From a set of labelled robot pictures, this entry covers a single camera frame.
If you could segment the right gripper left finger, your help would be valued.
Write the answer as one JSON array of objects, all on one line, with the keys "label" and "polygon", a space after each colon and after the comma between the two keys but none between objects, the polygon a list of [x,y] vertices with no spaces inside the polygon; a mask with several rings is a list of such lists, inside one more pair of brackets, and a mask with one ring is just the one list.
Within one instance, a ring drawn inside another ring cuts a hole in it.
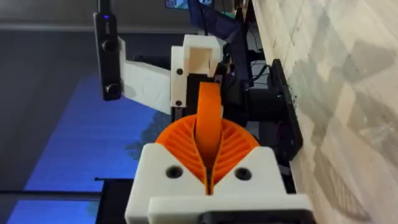
[{"label": "right gripper left finger", "polygon": [[199,223],[207,174],[195,121],[194,115],[181,118],[143,147],[124,212],[127,223]]}]

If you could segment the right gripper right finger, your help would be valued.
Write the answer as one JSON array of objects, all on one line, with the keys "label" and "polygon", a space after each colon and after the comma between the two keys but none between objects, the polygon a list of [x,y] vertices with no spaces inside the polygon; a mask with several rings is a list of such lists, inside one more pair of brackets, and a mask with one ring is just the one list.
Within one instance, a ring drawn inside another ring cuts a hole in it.
[{"label": "right gripper right finger", "polygon": [[222,122],[221,144],[212,168],[213,195],[285,195],[274,151],[260,146],[238,124]]}]

